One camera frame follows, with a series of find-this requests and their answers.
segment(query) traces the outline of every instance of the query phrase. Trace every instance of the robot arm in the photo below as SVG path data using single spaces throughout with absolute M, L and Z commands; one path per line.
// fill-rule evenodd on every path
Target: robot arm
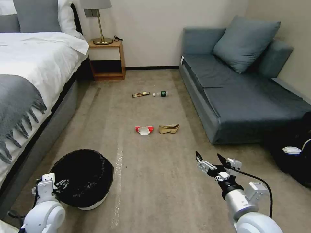
M 196 151 L 198 167 L 208 176 L 218 181 L 222 197 L 229 209 L 229 219 L 237 233 L 282 233 L 280 227 L 270 217 L 258 213 L 258 201 L 268 191 L 262 183 L 250 182 L 244 191 L 235 182 L 242 163 L 235 159 L 225 159 L 218 154 L 222 165 L 213 165 L 203 161 Z
M 65 219 L 65 210 L 53 196 L 54 173 L 42 176 L 42 181 L 33 190 L 40 197 L 36 206 L 28 212 L 20 232 L 27 233 L 56 233 Z

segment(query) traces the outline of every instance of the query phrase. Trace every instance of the wall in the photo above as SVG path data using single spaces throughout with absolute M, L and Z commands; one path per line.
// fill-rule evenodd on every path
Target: wall
M 294 51 L 279 74 L 285 87 L 311 102 L 311 1 L 310 0 L 250 0 L 246 17 L 279 20 L 279 40 L 294 47 Z
M 74 0 L 86 39 L 99 37 L 97 18 L 86 18 Z M 248 0 L 111 0 L 102 9 L 105 36 L 124 39 L 126 66 L 176 66 L 184 26 L 226 26 L 244 15 Z

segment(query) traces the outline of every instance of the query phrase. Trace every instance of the bed frame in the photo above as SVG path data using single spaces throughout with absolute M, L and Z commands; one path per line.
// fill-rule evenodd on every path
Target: bed frame
M 74 12 L 77 31 L 82 33 L 74 4 L 71 5 L 71 8 Z M 63 91 L 52 108 L 51 115 L 40 125 L 4 179 L 0 188 L 0 219 L 5 218 L 7 211 L 14 204 L 24 185 L 74 115 L 77 103 L 77 79 L 94 80 L 89 58 L 82 62 L 78 70 L 64 85 Z

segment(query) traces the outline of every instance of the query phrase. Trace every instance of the gray lampshade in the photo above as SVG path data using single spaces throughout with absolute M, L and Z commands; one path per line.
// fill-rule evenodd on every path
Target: gray lampshade
M 111 8 L 110 0 L 80 0 L 83 9 L 107 9 Z

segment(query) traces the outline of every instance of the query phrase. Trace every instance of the black trash bag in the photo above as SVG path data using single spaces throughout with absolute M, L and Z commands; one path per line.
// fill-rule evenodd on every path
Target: black trash bag
M 55 163 L 50 173 L 55 173 L 56 196 L 78 208 L 87 208 L 101 201 L 113 181 L 113 165 L 90 149 L 65 155 Z
M 264 147 L 269 150 L 278 167 L 290 174 L 299 183 L 309 186 L 311 175 L 309 166 L 311 165 L 311 143 L 306 143 L 311 139 L 311 112 L 307 112 L 301 120 L 291 122 L 288 125 L 270 133 L 265 137 Z M 305 148 L 299 156 L 288 155 L 283 152 L 287 146 Z

